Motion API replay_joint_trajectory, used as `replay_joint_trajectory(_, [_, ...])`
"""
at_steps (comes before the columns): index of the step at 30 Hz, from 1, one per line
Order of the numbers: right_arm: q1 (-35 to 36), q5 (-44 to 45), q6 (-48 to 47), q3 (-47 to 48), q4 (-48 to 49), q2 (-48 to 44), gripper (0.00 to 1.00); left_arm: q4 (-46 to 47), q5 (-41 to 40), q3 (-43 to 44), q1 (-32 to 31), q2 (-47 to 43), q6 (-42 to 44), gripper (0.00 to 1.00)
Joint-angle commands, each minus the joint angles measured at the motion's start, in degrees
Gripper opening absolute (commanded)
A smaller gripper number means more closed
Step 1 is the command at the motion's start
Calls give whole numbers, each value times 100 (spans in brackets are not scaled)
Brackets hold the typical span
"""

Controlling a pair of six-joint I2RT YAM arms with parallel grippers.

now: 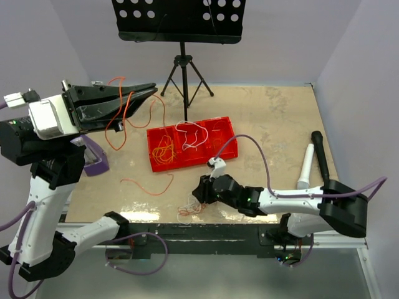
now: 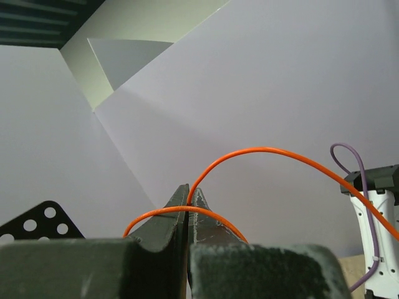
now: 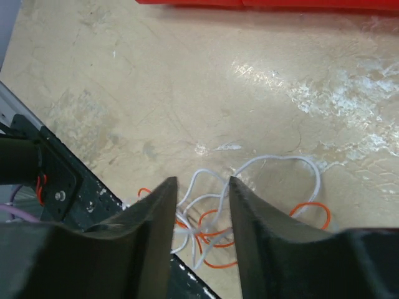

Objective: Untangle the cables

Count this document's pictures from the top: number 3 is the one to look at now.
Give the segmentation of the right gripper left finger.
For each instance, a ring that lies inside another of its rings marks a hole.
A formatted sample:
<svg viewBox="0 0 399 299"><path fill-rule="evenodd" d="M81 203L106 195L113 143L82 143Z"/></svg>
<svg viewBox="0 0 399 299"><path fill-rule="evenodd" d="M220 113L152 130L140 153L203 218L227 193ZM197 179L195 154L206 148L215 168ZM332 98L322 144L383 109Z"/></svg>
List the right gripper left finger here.
<svg viewBox="0 0 399 299"><path fill-rule="evenodd" d="M1 224L2 298L165 298L178 181L81 232Z"/></svg>

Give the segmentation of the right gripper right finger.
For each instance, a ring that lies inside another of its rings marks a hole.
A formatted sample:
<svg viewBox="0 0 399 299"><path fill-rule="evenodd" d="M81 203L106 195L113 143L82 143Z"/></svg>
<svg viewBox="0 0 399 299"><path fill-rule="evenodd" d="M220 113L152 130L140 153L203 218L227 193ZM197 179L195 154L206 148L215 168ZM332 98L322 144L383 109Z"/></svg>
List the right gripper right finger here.
<svg viewBox="0 0 399 299"><path fill-rule="evenodd" d="M316 229L229 180L244 298L397 298L398 229Z"/></svg>

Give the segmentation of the red three-compartment bin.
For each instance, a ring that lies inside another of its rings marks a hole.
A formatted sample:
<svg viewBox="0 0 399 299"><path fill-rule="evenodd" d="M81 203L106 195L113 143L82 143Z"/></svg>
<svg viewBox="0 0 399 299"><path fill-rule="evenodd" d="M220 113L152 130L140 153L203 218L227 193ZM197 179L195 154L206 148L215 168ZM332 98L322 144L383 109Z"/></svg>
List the red three-compartment bin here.
<svg viewBox="0 0 399 299"><path fill-rule="evenodd" d="M397 0L142 0L139 4L221 7L317 7L397 11Z"/></svg>

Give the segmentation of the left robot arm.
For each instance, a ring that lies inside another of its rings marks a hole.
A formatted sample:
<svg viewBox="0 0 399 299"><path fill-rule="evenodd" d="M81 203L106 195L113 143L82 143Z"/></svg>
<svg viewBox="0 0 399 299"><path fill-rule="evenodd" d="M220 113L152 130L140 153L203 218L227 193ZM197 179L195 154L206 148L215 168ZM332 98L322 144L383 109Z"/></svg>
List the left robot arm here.
<svg viewBox="0 0 399 299"><path fill-rule="evenodd" d="M1 138L1 185L29 184L39 172L39 150L31 140Z"/></svg>

